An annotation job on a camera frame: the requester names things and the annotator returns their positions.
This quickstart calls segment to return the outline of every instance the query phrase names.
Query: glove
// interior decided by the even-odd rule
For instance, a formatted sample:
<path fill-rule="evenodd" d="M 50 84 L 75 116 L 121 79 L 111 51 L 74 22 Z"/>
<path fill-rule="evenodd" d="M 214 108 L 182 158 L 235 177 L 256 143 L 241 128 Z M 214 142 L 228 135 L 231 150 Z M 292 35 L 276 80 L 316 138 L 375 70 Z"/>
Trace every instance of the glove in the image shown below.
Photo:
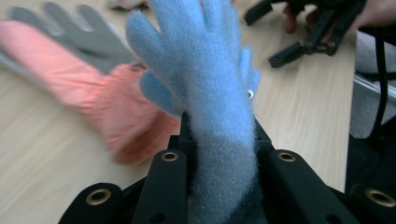
<path fill-rule="evenodd" d="M 17 66 L 17 71 L 24 71 L 61 103 L 82 113 L 104 137 L 116 161 L 139 163 L 161 150 L 178 129 L 179 120 L 167 116 L 141 93 L 139 79 L 146 68 L 138 62 L 130 63 L 131 51 L 110 34 L 105 21 L 92 8 L 79 8 L 90 31 L 79 29 L 53 3 L 47 3 L 45 9 L 62 25 L 64 33 L 53 35 L 53 30 L 36 23 L 39 18 L 34 13 L 15 8 L 11 13 L 14 19 L 28 18 L 47 35 L 20 21 L 0 21 L 0 49 L 7 59 L 3 62 Z M 103 43 L 127 58 L 118 57 L 112 48 L 101 47 Z"/>
<path fill-rule="evenodd" d="M 145 95 L 171 114 L 187 111 L 191 117 L 198 164 L 189 223 L 265 222 L 247 97 L 258 72 L 248 69 L 253 75 L 246 79 L 240 69 L 250 52 L 240 53 L 236 12 L 229 0 L 148 2 L 160 31 L 136 11 L 126 32 L 150 70 L 140 83 Z"/>

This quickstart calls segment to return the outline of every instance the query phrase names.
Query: blue glove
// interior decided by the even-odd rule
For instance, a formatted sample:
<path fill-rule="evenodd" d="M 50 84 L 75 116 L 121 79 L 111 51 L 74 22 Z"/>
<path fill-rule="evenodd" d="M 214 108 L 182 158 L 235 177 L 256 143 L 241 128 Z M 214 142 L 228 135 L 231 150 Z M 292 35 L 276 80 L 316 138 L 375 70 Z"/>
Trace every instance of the blue glove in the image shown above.
<path fill-rule="evenodd" d="M 202 2 L 149 1 L 160 31 L 133 12 L 126 26 L 128 41 L 151 71 L 141 81 L 147 97 L 171 114 L 190 114 L 198 165 L 189 223 L 252 223 L 252 217 L 263 223 L 247 95 L 257 88 L 260 75 L 250 68 L 250 50 L 240 52 L 230 1 Z M 246 198 L 256 202 L 246 203 Z"/>

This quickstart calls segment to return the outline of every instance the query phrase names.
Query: black cable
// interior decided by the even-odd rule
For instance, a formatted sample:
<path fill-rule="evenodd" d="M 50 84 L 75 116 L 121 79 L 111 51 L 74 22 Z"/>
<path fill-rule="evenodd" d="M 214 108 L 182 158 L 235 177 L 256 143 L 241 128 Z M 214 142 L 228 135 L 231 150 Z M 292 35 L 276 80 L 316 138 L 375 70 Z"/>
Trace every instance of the black cable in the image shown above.
<path fill-rule="evenodd" d="M 376 112 L 375 124 L 369 136 L 369 140 L 378 140 L 381 133 L 382 119 L 384 118 L 385 108 L 388 100 L 388 80 L 387 80 L 387 63 L 385 60 L 384 36 L 380 29 L 375 29 L 375 51 L 376 64 L 379 74 L 380 100 Z"/>

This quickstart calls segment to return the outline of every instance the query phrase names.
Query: light wood surface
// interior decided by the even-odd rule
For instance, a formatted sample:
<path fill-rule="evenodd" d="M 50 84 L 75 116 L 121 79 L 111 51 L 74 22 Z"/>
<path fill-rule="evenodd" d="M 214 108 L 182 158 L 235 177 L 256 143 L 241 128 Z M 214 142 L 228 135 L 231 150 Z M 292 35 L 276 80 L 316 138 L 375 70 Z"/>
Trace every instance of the light wood surface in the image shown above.
<path fill-rule="evenodd" d="M 0 0 L 0 19 L 14 6 L 40 11 L 38 0 Z M 87 4 L 123 31 L 124 10 L 106 1 L 55 1 L 74 11 Z M 237 3 L 240 18 L 256 1 Z M 349 113 L 354 73 L 353 37 L 335 57 L 314 55 L 279 69 L 266 59 L 304 38 L 301 26 L 286 35 L 281 5 L 251 27 L 242 23 L 243 43 L 253 48 L 262 81 L 255 114 L 276 148 L 302 155 L 326 184 L 345 184 Z M 147 174 L 150 161 L 136 166 L 110 159 L 104 142 L 80 114 L 49 93 L 0 66 L 0 223 L 56 223 L 83 189 L 99 182 L 122 189 Z"/>

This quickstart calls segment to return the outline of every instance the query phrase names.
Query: pink fabric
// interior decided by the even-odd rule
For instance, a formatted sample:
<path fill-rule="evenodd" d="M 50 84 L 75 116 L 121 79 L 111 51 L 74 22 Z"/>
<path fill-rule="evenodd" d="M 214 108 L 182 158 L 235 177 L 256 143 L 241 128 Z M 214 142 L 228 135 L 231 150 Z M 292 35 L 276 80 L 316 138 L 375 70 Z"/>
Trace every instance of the pink fabric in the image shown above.
<path fill-rule="evenodd" d="M 104 137 L 116 161 L 153 156 L 179 128 L 179 120 L 147 100 L 139 79 L 145 69 L 122 64 L 109 76 L 83 62 L 35 28 L 0 21 L 0 46 L 65 105 L 74 107 Z"/>

